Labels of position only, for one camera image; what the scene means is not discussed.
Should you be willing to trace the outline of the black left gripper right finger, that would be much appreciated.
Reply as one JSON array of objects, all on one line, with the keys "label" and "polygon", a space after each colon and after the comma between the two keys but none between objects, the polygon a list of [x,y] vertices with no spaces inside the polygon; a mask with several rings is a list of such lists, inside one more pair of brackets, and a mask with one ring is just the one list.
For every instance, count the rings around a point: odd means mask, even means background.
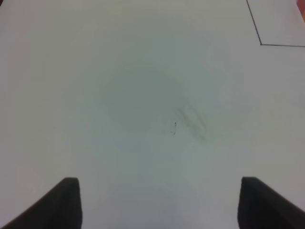
[{"label": "black left gripper right finger", "polygon": [[241,229],[303,229],[305,212],[256,177],[243,177],[239,195]]}]

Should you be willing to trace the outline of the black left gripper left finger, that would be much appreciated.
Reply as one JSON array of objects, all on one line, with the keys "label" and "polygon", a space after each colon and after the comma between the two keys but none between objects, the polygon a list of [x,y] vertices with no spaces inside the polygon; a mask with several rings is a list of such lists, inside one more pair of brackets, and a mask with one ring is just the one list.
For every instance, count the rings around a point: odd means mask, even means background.
[{"label": "black left gripper left finger", "polygon": [[4,229],[80,229],[83,213],[76,177],[66,177]]}]

